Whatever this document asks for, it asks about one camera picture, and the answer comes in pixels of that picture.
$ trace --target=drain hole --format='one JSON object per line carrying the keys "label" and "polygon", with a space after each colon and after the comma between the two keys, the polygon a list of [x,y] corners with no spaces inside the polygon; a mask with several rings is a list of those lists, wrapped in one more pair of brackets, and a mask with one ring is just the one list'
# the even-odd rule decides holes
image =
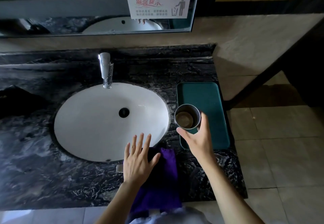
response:
{"label": "drain hole", "polygon": [[125,118],[129,115],[129,110],[127,108],[122,108],[119,110],[119,116]]}

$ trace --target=metal cup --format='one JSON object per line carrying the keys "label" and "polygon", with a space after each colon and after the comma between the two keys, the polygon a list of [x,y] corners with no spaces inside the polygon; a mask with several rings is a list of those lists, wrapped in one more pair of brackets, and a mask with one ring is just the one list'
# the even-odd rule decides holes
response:
{"label": "metal cup", "polygon": [[200,126],[201,114],[197,107],[183,104],[176,109],[174,121],[180,128],[190,130]]}

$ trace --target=chrome faucet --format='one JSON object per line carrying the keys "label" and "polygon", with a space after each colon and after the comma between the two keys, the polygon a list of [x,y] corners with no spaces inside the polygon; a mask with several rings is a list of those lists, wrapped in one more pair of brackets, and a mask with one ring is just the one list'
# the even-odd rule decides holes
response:
{"label": "chrome faucet", "polygon": [[105,89],[111,88],[112,84],[112,72],[114,70],[114,63],[110,60],[109,53],[98,54],[100,63],[101,76],[103,79],[103,87]]}

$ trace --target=purple towel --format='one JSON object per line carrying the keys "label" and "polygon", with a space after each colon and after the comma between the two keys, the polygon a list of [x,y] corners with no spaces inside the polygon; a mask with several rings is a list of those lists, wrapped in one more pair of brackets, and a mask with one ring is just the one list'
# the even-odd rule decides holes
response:
{"label": "purple towel", "polygon": [[159,162],[136,195],[131,213],[151,209],[170,210],[182,206],[179,198],[178,173],[174,150],[150,148],[148,161],[151,161],[156,153],[161,153]]}

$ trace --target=wall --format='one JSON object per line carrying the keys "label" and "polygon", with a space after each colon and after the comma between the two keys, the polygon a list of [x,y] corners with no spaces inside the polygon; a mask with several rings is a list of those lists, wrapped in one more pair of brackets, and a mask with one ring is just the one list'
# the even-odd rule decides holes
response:
{"label": "wall", "polygon": [[0,39],[0,52],[128,48],[216,43],[224,100],[239,91],[312,28],[324,14],[196,18],[192,32]]}

